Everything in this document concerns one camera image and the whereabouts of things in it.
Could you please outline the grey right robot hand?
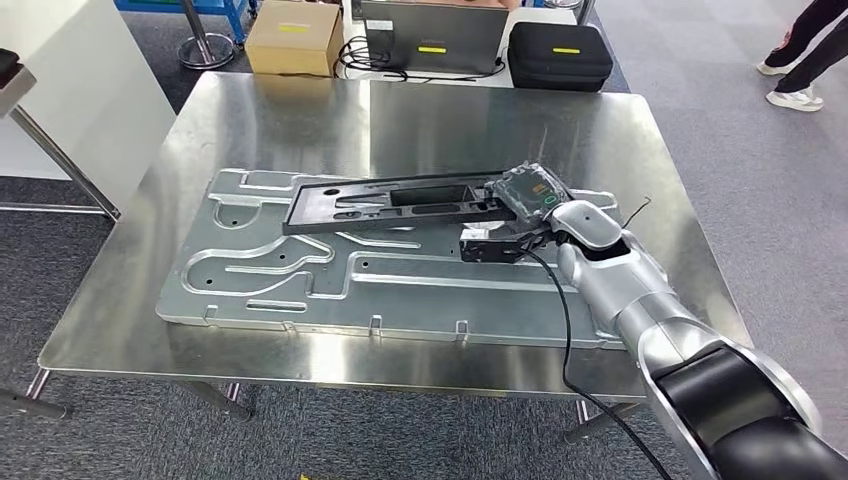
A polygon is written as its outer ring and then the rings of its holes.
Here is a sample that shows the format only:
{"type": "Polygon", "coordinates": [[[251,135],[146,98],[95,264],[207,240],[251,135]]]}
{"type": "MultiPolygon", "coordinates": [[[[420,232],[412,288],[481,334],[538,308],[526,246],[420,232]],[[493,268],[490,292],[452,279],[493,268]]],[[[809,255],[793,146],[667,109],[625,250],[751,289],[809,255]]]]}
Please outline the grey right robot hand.
{"type": "Polygon", "coordinates": [[[533,227],[544,223],[559,205],[573,200],[563,181],[539,163],[513,167],[487,182],[486,189],[518,222],[533,227]]]}

